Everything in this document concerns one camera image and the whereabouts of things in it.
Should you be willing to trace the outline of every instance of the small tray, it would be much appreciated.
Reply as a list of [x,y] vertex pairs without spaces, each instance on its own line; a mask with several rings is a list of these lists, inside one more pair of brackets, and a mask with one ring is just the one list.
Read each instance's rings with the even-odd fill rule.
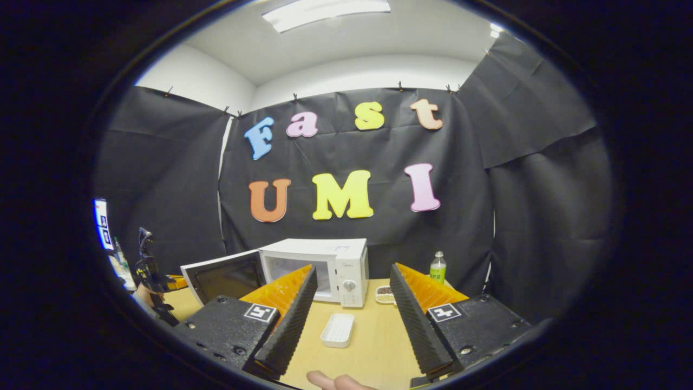
[[320,339],[328,347],[346,348],[351,340],[354,316],[351,314],[332,314],[322,331]]
[[397,302],[394,300],[394,294],[389,285],[380,286],[376,289],[376,302],[397,306]]

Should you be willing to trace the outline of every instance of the human finger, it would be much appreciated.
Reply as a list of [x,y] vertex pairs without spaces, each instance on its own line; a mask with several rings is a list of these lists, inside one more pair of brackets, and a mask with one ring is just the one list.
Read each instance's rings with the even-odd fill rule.
[[309,371],[306,374],[308,381],[315,386],[318,386],[322,390],[337,390],[335,388],[335,381],[328,378],[327,375],[323,374],[321,371]]
[[372,387],[364,386],[348,375],[340,375],[335,378],[335,388],[337,390],[375,390]]

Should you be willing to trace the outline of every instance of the letter m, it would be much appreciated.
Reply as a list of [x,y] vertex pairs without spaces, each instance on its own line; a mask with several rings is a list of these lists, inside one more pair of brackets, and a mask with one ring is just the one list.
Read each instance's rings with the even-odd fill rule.
[[317,207],[313,213],[314,219],[330,219],[332,213],[328,210],[329,202],[337,218],[342,218],[344,210],[349,205],[346,215],[349,218],[367,218],[373,215],[373,209],[368,204],[368,179],[371,173],[368,171],[353,171],[346,178],[343,188],[330,173],[321,173],[313,176],[313,183],[317,187]]

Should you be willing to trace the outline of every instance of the microwave control knob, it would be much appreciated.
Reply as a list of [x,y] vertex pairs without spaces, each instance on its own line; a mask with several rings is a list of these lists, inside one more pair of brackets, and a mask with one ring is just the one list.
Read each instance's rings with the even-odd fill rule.
[[347,291],[351,291],[356,288],[356,283],[353,280],[345,280],[344,281],[344,288]]

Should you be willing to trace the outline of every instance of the white ceiling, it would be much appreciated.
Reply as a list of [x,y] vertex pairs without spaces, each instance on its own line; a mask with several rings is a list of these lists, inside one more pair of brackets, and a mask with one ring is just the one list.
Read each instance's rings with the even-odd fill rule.
[[259,0],[220,18],[185,43],[262,85],[294,71],[383,54],[481,61],[489,23],[446,0],[389,0],[391,13],[347,15],[278,33],[262,14],[294,0]]

